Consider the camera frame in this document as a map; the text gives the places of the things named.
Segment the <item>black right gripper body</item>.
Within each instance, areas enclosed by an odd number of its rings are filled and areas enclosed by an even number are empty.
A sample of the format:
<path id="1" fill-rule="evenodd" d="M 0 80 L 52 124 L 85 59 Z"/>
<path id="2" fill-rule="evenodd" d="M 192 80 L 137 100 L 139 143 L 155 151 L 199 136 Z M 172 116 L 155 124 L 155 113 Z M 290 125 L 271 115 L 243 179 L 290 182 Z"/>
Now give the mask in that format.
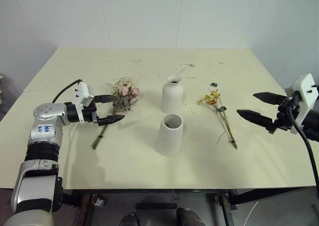
<path id="1" fill-rule="evenodd" d="M 290 97 L 281 95 L 279 96 L 275 103 L 276 105 L 278 105 L 277 119 L 274 122 L 277 125 L 277 128 L 280 128 L 285 131 L 292 129 L 293 124 L 289 119 L 287 107 L 291 106 L 292 115 L 294 119 L 296 119 L 297 115 L 299 114 L 299 102 L 299 92 L 294 92 Z"/>

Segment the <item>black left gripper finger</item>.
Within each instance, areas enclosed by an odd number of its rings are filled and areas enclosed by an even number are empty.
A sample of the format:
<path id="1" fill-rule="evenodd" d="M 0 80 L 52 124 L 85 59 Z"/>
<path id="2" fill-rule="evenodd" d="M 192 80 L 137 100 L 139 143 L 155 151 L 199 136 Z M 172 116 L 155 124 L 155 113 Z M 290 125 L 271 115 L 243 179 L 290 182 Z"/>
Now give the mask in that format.
<path id="1" fill-rule="evenodd" d="M 108 115 L 105 118 L 98 118 L 97 124 L 99 126 L 110 125 L 124 119 L 125 115 Z"/>
<path id="2" fill-rule="evenodd" d="M 100 95 L 99 102 L 100 103 L 114 103 L 118 100 L 118 97 L 115 95 Z"/>

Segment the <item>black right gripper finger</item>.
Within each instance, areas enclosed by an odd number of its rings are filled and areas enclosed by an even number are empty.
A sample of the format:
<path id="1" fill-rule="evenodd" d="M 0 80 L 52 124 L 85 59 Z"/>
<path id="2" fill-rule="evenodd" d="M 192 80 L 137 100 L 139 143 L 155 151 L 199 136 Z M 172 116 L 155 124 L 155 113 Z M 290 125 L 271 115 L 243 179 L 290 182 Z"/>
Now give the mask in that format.
<path id="1" fill-rule="evenodd" d="M 271 105 L 280 105 L 284 102 L 287 97 L 271 92 L 259 92 L 253 94 L 254 97 L 261 100 L 264 103 L 271 104 Z"/>
<path id="2" fill-rule="evenodd" d="M 265 128 L 269 133 L 274 133 L 276 130 L 273 120 L 258 112 L 252 110 L 237 110 L 236 112 L 245 120 Z"/>

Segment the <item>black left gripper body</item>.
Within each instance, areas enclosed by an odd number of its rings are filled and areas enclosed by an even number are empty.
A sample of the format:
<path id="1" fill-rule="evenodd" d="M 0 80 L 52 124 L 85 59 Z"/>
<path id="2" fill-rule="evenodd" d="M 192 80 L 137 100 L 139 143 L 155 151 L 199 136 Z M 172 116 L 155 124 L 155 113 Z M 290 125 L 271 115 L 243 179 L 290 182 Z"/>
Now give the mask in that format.
<path id="1" fill-rule="evenodd" d="M 94 96 L 93 100 L 88 106 L 83 107 L 83 119 L 85 122 L 93 122 L 100 125 L 99 116 L 97 115 L 97 103 L 101 103 L 102 96 Z"/>

